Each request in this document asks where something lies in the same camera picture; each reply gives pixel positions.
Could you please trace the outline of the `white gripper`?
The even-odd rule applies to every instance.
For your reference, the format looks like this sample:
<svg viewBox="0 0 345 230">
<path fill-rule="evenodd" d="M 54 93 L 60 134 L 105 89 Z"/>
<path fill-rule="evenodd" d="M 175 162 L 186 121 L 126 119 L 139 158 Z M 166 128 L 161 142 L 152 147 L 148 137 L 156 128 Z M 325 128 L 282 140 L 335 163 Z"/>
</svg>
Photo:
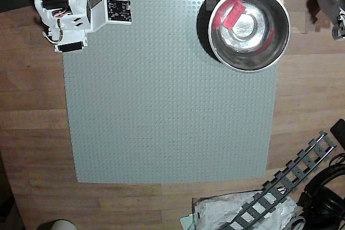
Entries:
<svg viewBox="0 0 345 230">
<path fill-rule="evenodd" d="M 82 50 L 92 27 L 89 0 L 42 0 L 42 22 L 55 52 Z"/>
</svg>

